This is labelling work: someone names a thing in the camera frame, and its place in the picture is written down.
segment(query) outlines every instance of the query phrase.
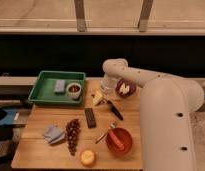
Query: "black remote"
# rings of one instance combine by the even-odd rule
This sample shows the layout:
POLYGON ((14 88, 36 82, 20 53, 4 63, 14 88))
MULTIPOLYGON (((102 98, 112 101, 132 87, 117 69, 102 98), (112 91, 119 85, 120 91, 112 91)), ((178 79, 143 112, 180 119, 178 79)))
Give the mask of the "black remote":
POLYGON ((85 116, 86 116, 86 121, 88 124, 89 128, 95 128, 96 127, 96 120, 94 117, 94 112, 92 108, 85 108, 85 116))

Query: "green plastic tray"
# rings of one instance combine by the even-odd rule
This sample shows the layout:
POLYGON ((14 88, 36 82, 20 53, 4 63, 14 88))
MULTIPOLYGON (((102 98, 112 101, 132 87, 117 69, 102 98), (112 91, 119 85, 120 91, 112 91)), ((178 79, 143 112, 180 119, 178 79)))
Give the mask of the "green plastic tray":
POLYGON ((83 99, 83 90, 86 74, 83 72, 41 71, 33 86, 28 100, 36 105, 68 105, 79 106, 83 99), (66 81, 66 86, 71 82, 81 84, 81 95, 77 100, 72 100, 67 93, 55 94, 54 86, 58 79, 66 81))

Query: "black knife handle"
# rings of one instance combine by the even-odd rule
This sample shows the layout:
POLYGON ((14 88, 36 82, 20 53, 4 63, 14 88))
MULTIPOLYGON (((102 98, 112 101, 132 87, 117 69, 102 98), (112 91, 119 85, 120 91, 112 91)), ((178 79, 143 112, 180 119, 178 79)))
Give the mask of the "black knife handle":
POLYGON ((123 117, 118 111, 118 109, 114 106, 114 104, 110 100, 107 100, 107 104, 109 105, 110 110, 122 121, 123 117))

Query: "orange bowl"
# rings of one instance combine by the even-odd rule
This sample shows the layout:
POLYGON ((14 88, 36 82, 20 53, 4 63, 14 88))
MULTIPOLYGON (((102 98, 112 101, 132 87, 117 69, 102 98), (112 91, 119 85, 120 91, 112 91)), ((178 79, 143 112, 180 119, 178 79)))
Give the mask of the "orange bowl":
POLYGON ((117 157, 126 155, 131 150, 131 147, 133 145, 133 140, 132 140, 130 133, 123 128, 114 128, 112 129, 112 131, 124 145, 124 150, 120 150, 117 147, 117 145, 113 142, 110 135, 107 134, 106 144, 107 144, 108 149, 112 152, 112 154, 114 154, 117 157))

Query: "bowl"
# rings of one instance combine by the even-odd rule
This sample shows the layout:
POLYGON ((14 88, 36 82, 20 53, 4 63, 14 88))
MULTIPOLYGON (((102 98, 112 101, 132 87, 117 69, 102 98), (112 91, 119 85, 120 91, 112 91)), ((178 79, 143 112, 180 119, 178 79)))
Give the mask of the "bowl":
POLYGON ((66 87, 66 92, 71 99, 77 100, 81 94, 81 89, 82 87, 79 83, 72 82, 66 87))
POLYGON ((111 153, 117 157, 122 157, 128 154, 132 148, 133 140, 131 134, 123 128, 114 128, 112 129, 113 133, 124 145, 124 149, 120 150, 117 145, 113 142, 109 134, 106 136, 106 144, 111 153))

